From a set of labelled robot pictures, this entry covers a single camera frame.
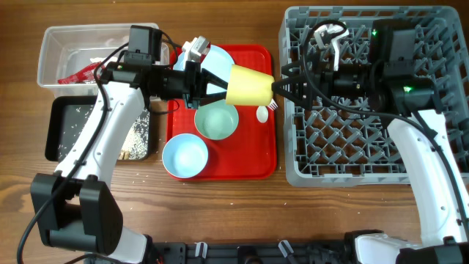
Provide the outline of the black tray bin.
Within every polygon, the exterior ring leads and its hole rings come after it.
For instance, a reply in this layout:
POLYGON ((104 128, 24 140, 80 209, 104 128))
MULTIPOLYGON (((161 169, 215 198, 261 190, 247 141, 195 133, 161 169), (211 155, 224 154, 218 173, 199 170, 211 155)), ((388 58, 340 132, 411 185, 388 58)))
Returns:
MULTIPOLYGON (((95 96, 62 96, 54 100, 45 146, 47 160, 60 162, 72 150, 95 101, 95 96)), ((143 110, 128 132, 119 160, 141 161, 148 157, 153 149, 152 123, 151 114, 143 110)))

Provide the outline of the light blue bowl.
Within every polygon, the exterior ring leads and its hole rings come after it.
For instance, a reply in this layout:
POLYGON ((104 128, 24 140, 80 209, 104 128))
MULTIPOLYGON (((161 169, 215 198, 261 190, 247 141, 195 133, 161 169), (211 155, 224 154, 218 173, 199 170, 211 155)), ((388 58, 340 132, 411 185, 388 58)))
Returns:
POLYGON ((164 146, 162 162, 166 171, 176 178, 195 177, 207 165, 207 145, 200 137, 191 133, 176 135, 164 146))

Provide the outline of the red plastic tray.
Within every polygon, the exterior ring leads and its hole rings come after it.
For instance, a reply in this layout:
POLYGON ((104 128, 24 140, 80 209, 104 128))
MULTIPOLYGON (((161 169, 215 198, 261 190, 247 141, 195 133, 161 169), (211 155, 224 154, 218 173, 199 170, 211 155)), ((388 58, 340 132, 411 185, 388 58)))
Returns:
MULTIPOLYGON (((272 56, 261 45, 220 45, 239 66, 272 75, 272 56)), ((239 114, 236 131, 227 139, 204 138, 194 125, 196 110, 180 108, 167 115, 166 141, 181 133, 200 137, 208 149, 204 169, 187 181, 261 180, 272 175, 277 166, 275 112, 268 110, 266 123, 256 118, 254 106, 235 106, 239 114)))

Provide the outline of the light blue plate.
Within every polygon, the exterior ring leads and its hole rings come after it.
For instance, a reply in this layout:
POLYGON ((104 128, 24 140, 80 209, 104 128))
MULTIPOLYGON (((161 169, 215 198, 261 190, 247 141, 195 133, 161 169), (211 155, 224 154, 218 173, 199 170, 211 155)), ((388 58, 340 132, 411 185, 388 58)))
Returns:
MULTIPOLYGON (((174 70, 182 71, 185 64, 185 52, 183 51, 179 56, 177 63, 173 66, 174 70)), ((201 63, 201 69, 206 69, 216 75, 217 77, 228 82, 230 78, 231 68, 234 64, 233 58, 222 48, 216 45, 211 45, 210 51, 201 63)), ((207 94, 215 94, 225 92, 220 86, 209 83, 207 85, 207 94)))

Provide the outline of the green bowl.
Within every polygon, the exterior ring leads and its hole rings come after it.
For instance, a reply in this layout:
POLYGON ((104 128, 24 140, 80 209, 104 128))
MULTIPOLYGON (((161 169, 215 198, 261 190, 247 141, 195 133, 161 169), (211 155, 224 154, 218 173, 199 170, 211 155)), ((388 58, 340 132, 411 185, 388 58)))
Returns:
POLYGON ((201 106, 195 113, 194 125, 203 137, 223 140, 230 137, 239 124, 239 114, 233 105, 225 100, 201 106))

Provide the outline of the white plastic spoon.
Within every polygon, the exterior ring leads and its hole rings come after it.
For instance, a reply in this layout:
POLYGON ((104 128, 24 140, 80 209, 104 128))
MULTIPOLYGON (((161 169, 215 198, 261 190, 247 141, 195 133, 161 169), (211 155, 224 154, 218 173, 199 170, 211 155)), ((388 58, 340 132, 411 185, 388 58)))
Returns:
POLYGON ((266 123, 269 117, 269 111, 266 106, 259 106, 256 110, 256 118, 260 123, 266 123))

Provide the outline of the yellow plastic cup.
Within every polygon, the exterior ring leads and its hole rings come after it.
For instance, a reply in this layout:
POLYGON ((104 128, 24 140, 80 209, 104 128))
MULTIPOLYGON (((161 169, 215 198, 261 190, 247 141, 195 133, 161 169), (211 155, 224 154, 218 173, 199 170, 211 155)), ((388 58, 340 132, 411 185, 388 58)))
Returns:
POLYGON ((235 106, 268 106, 273 99, 274 77, 256 70, 232 65, 226 103, 235 106))

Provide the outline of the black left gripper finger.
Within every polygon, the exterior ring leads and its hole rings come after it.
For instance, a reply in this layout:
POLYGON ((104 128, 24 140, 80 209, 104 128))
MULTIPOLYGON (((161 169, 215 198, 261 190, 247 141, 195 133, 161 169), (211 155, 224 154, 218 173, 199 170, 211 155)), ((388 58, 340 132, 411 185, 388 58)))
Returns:
POLYGON ((214 103, 219 100, 225 100, 226 99, 226 92, 218 92, 218 93, 213 93, 213 94, 207 94, 203 98, 200 99, 200 106, 205 106, 211 103, 214 103))
POLYGON ((209 70, 201 69, 201 75, 202 75, 202 86, 204 88, 206 88, 208 84, 213 84, 213 85, 216 85, 217 87, 227 90, 228 82, 224 81, 222 78, 218 77, 214 73, 211 73, 209 70))

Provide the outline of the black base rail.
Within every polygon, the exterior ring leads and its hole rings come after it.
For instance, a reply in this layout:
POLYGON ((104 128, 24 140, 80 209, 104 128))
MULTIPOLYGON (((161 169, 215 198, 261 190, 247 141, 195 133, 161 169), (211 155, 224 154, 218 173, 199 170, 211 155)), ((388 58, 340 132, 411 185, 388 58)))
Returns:
POLYGON ((345 241, 216 244, 154 243, 144 263, 358 263, 345 241))

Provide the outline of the red wrapper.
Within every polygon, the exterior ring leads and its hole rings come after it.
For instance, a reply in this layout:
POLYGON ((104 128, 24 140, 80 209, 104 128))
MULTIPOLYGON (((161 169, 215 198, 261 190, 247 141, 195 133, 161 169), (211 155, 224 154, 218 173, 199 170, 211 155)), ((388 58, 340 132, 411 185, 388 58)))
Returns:
POLYGON ((105 67, 100 62, 93 62, 83 69, 79 70, 68 77, 61 78, 57 81, 58 84, 82 84, 96 82, 95 76, 100 77, 101 71, 105 67))

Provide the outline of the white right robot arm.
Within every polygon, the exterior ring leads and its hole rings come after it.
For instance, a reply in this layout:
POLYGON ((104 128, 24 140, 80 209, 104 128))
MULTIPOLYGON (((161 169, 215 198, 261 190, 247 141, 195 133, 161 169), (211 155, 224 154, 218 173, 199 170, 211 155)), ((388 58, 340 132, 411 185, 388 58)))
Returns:
POLYGON ((411 245, 379 230, 349 232, 344 263, 466 263, 468 192, 451 151, 443 105, 436 85, 415 75, 416 26, 402 19, 374 21, 366 65, 327 69, 321 51, 337 48, 345 23, 325 20, 307 26, 296 62, 282 67, 273 91, 311 110, 336 96, 369 100, 369 116, 379 117, 405 165, 421 222, 421 242, 411 245))

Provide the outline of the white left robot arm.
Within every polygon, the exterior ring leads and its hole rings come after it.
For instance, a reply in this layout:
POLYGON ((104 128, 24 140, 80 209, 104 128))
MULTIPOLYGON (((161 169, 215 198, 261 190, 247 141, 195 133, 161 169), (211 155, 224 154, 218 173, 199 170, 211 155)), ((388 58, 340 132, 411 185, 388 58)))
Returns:
POLYGON ((129 40, 94 69, 98 93, 82 132, 54 172, 37 174, 30 186, 35 215, 26 233, 38 229, 44 245, 111 263, 162 261, 150 236, 123 224, 110 190, 119 152, 151 98, 197 109, 223 99, 228 87, 197 59, 182 71, 162 65, 160 47, 168 39, 160 29, 133 25, 129 40))

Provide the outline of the white napkin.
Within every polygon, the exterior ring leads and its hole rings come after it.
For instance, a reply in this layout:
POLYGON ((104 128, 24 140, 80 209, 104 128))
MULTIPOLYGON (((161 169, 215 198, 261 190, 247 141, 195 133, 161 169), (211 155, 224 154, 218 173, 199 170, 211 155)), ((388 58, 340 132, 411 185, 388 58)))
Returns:
POLYGON ((106 59, 105 57, 94 57, 94 58, 90 58, 90 62, 91 63, 101 63, 105 59, 106 59))

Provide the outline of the grey dishwasher rack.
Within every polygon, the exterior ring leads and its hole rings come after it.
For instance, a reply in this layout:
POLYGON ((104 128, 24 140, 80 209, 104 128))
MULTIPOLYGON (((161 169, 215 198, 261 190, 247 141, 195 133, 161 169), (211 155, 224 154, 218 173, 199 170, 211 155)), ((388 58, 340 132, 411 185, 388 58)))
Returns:
MULTIPOLYGON (((327 19, 347 24, 340 62, 368 61, 372 23, 401 18, 416 25, 415 74, 435 82, 443 103, 448 140, 463 177, 468 176, 468 44, 458 12, 449 6, 296 6, 284 13, 278 33, 281 65, 298 60, 304 29, 327 19)), ((325 108, 311 111, 284 103, 287 180, 297 187, 348 187, 406 184, 395 144, 377 117, 325 108)))

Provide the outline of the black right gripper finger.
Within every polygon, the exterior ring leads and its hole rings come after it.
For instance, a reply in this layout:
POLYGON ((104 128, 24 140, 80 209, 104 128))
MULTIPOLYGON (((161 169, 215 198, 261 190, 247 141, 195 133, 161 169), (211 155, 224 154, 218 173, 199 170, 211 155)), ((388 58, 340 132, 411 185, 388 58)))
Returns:
POLYGON ((307 84, 308 80, 302 70, 302 62, 297 60, 281 67, 282 84, 307 84))
POLYGON ((272 83, 272 91, 305 110, 311 110, 311 85, 303 75, 272 83))

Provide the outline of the clear plastic bin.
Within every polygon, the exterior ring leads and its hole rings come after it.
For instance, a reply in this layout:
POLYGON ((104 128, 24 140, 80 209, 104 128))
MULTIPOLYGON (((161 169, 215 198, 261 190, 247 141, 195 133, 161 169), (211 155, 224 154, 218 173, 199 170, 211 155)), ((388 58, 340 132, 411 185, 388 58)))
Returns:
POLYGON ((90 58, 107 57, 129 40, 129 23, 52 26, 46 29, 37 67, 37 84, 53 95, 96 95, 94 82, 58 84, 87 65, 90 58))

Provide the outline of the white plastic fork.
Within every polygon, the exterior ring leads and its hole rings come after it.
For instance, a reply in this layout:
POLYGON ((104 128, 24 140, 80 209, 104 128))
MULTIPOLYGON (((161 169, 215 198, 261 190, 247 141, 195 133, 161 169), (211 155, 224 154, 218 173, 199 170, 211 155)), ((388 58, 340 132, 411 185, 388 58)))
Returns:
POLYGON ((267 106, 270 110, 274 111, 278 108, 278 105, 277 103, 275 102, 274 99, 272 99, 269 103, 269 105, 267 106))

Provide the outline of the rice and food scraps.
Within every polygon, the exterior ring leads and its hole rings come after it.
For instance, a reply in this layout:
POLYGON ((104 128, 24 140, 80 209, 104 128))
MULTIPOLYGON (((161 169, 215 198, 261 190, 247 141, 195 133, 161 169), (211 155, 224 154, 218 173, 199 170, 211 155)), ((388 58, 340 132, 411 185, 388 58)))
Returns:
MULTIPOLYGON (((52 161, 62 161, 72 150, 84 125, 91 116, 93 108, 93 105, 65 106, 58 128, 58 142, 56 143, 56 151, 51 158, 52 161)), ((149 129, 150 114, 145 109, 128 131, 118 159, 121 161, 145 159, 149 150, 149 129)))

